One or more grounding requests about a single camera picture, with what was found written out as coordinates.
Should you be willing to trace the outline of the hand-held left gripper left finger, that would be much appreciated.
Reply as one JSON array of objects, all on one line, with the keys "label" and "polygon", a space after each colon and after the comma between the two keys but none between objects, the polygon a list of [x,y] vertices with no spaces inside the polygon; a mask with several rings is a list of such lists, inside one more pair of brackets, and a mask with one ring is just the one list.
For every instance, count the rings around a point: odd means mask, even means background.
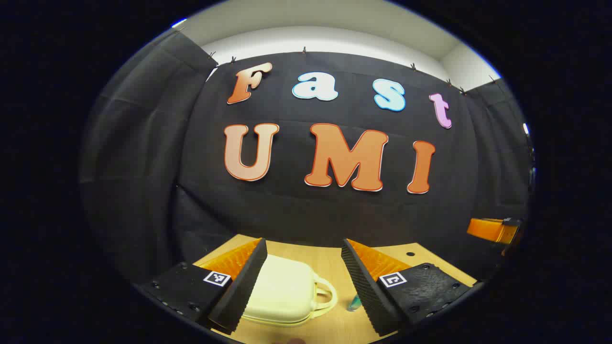
[{"label": "hand-held left gripper left finger", "polygon": [[139,291],[181,319],[232,334],[267,255],[266,240],[258,238],[201,264],[181,262]]}]

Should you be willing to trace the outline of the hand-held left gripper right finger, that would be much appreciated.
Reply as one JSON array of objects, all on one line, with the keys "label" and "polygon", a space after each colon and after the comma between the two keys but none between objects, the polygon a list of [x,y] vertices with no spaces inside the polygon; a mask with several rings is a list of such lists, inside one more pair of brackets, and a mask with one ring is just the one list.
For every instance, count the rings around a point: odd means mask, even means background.
[{"label": "hand-held left gripper right finger", "polygon": [[380,336],[425,327],[474,292],[433,263],[409,266],[348,238],[343,240],[341,257]]}]

